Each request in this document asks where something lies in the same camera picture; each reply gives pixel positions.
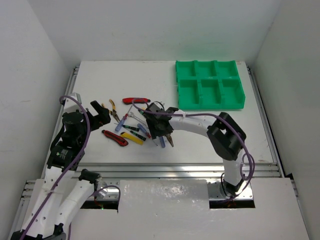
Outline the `yellow pliers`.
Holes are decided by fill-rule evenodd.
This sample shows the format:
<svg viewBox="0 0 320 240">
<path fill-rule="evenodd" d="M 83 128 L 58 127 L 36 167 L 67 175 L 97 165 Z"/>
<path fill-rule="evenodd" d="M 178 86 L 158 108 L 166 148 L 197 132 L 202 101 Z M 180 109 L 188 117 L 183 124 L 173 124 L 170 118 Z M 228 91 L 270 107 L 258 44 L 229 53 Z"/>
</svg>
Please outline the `yellow pliers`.
<svg viewBox="0 0 320 240">
<path fill-rule="evenodd" d="M 170 143 L 172 147 L 174 147 L 174 142 L 170 134 L 166 135 L 167 141 Z"/>
<path fill-rule="evenodd" d="M 119 118 L 119 116 L 117 114 L 115 103 L 114 103 L 114 101 L 112 99 L 109 99 L 109 102 L 112 105 L 112 110 L 109 110 L 108 108 L 106 108 L 105 104 L 102 103 L 101 106 L 103 108 L 103 112 L 106 113 L 107 110 L 108 110 L 109 114 L 116 120 L 117 123 L 119 123 L 120 122 L 120 118 Z"/>
</svg>

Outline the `blue screwdriver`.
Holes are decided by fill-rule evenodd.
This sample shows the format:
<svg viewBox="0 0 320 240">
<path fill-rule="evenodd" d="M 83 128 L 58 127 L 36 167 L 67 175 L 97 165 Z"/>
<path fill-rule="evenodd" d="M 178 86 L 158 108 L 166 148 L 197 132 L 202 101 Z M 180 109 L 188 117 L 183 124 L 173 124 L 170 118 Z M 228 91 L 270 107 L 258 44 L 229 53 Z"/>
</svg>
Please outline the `blue screwdriver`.
<svg viewBox="0 0 320 240">
<path fill-rule="evenodd" d="M 140 130 L 141 130 L 149 139 L 152 138 L 151 135 L 150 135 L 150 133 L 146 130 L 146 128 L 145 128 L 143 125 L 141 125 L 140 123 L 138 123 L 138 124 L 137 124 L 137 127 L 140 128 Z"/>
<path fill-rule="evenodd" d="M 126 113 L 123 118 L 119 121 L 119 123 L 117 124 L 116 128 L 115 128 L 115 132 L 119 132 L 121 130 L 121 128 L 123 127 L 124 123 L 126 122 L 128 118 L 128 113 Z"/>
<path fill-rule="evenodd" d="M 166 147 L 166 143 L 165 143 L 165 140 L 164 140 L 164 137 L 163 136 L 160 136 L 159 137 L 159 141 L 160 141 L 160 145 L 162 148 L 165 148 Z"/>
</svg>

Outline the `green black precision screwdriver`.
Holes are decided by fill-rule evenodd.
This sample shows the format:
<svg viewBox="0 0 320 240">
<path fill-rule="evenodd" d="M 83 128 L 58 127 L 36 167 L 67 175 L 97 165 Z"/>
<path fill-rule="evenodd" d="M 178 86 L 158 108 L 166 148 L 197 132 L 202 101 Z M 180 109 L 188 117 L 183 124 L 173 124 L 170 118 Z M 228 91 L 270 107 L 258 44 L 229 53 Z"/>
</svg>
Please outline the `green black precision screwdriver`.
<svg viewBox="0 0 320 240">
<path fill-rule="evenodd" d="M 130 133 L 133 134 L 134 136 L 138 137 L 139 139 L 141 139 L 142 141 L 146 141 L 147 138 L 138 134 L 137 132 L 133 131 L 133 130 L 130 130 Z"/>
<path fill-rule="evenodd" d="M 140 130 L 140 128 L 138 128 L 138 127 L 134 127 L 134 126 L 126 125 L 126 124 L 124 124 L 124 125 L 122 126 L 122 128 L 128 129 L 128 130 L 132 130 L 132 131 L 136 131 L 136 132 L 138 132 L 138 131 Z"/>
</svg>

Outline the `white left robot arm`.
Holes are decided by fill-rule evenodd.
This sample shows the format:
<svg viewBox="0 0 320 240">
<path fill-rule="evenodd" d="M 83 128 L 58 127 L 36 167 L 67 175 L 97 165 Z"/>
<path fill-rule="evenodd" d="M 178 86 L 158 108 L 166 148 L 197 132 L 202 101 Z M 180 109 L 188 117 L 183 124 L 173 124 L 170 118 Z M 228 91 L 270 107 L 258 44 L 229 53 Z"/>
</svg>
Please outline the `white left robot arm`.
<svg viewBox="0 0 320 240">
<path fill-rule="evenodd" d="M 65 240 L 72 219 L 97 190 L 100 174 L 84 169 L 74 189 L 63 199 L 67 184 L 85 154 L 91 132 L 111 121 L 107 108 L 96 100 L 90 104 L 97 115 L 92 115 L 72 97 L 62 101 L 62 126 L 49 149 L 43 184 L 30 216 L 11 239 Z"/>
</svg>

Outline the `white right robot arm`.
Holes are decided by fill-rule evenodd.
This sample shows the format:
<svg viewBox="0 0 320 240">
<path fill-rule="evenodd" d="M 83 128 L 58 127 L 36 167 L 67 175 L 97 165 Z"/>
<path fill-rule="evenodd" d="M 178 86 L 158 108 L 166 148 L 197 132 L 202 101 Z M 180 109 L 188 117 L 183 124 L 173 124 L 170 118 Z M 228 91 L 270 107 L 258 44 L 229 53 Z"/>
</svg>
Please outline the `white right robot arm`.
<svg viewBox="0 0 320 240">
<path fill-rule="evenodd" d="M 222 158 L 224 176 L 221 189 L 227 197 L 236 196 L 245 181 L 240 154 L 247 136 L 228 113 L 188 113 L 176 107 L 164 110 L 152 103 L 143 111 L 143 116 L 153 139 L 168 136 L 173 131 L 186 131 L 208 138 L 215 153 Z"/>
</svg>

